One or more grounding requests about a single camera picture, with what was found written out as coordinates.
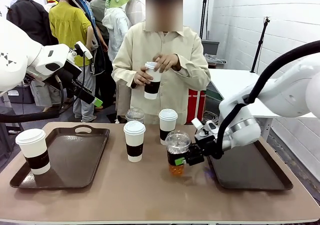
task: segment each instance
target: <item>clear plastic cup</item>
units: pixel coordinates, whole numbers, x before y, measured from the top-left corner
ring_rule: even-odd
[[[41,175],[50,169],[50,160],[46,144],[46,133],[42,129],[29,129],[15,138],[34,175]]]
[[[130,121],[138,121],[140,123],[144,123],[145,119],[145,113],[142,111],[142,109],[133,107],[128,110],[128,112],[125,115],[125,119]]]
[[[142,159],[146,127],[139,121],[129,121],[124,127],[128,160],[137,163]]]
[[[154,71],[156,65],[157,63],[152,61],[148,61],[145,64],[145,67],[148,68],[146,73],[153,77],[153,80],[150,81],[150,84],[145,84],[144,86],[144,97],[150,100],[157,99],[161,82],[162,73],[160,73],[159,70]]]
[[[173,109],[163,109],[159,113],[160,120],[160,143],[165,144],[167,135],[176,129],[178,114]]]
[[[173,176],[182,176],[184,174],[185,165],[176,165],[176,160],[187,156],[191,144],[189,135],[180,130],[172,131],[166,137],[165,143],[170,173]]]

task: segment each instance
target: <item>person's right hand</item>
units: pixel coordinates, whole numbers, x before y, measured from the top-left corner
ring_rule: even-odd
[[[134,75],[134,83],[137,85],[145,86],[146,84],[150,84],[150,81],[154,78],[146,73],[148,70],[147,67],[142,66],[139,71],[137,71]]]

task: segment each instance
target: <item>brick wall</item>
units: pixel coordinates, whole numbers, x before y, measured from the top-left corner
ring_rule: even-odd
[[[214,0],[209,38],[220,42],[217,54],[228,61],[227,69],[251,69],[266,16],[271,22],[256,66],[258,74],[283,53],[320,40],[320,0]],[[320,180],[320,121],[281,118],[274,120],[272,128]]]

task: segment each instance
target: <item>beige shirt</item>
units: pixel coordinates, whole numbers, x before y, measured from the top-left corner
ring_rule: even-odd
[[[206,90],[210,82],[208,63],[197,33],[189,27],[182,32],[146,31],[146,22],[132,26],[126,34],[121,48],[113,61],[113,79],[131,86],[136,71],[146,62],[152,62],[157,53],[177,54],[180,72],[173,69],[163,72],[156,100],[145,98],[143,86],[132,89],[131,107],[140,108],[145,113],[145,124],[158,124],[158,114],[162,109],[173,109],[178,113],[177,124],[185,124],[188,114],[189,89]]]

